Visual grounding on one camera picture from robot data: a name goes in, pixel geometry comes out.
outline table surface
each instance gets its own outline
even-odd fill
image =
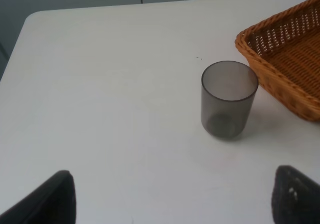
[[[70,170],[77,223],[273,223],[276,168],[320,181],[320,126],[259,87],[234,141],[200,123],[201,74],[236,35],[304,0],[39,12],[0,83],[0,213]]]

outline woven basket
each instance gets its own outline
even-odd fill
[[[251,26],[235,44],[261,86],[297,116],[320,120],[320,0]]]

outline brown wicker basket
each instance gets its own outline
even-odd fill
[[[320,120],[320,0],[307,0],[238,34],[259,83],[299,117]]]

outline glass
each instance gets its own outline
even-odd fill
[[[259,81],[247,65],[221,61],[206,68],[201,78],[201,122],[210,134],[233,138],[245,128]]]

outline black object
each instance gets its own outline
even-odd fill
[[[320,223],[320,186],[292,166],[279,166],[275,176],[275,224]]]
[[[206,68],[201,82],[201,122],[205,130],[219,138],[239,135],[259,85],[254,71],[236,61],[220,61]]]
[[[54,174],[0,215],[0,224],[75,224],[76,192],[69,171]]]

